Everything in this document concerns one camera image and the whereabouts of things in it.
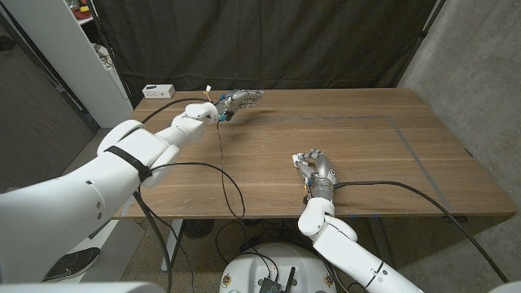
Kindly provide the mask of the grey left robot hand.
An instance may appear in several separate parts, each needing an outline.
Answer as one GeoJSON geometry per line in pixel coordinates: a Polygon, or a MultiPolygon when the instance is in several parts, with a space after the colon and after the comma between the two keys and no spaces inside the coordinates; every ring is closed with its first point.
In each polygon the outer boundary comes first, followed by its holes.
{"type": "Polygon", "coordinates": [[[233,90],[222,94],[214,106],[217,108],[218,120],[229,121],[240,109],[255,107],[264,95],[263,90],[233,90]]]}

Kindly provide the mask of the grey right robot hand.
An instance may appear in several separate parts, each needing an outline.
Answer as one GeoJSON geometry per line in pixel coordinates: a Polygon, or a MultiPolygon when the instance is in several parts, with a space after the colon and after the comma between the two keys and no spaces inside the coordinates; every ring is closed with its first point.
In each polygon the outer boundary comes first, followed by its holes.
{"type": "Polygon", "coordinates": [[[308,153],[294,154],[291,158],[304,179],[304,204],[312,198],[324,198],[332,202],[337,178],[333,164],[324,153],[314,148],[308,153]]]}

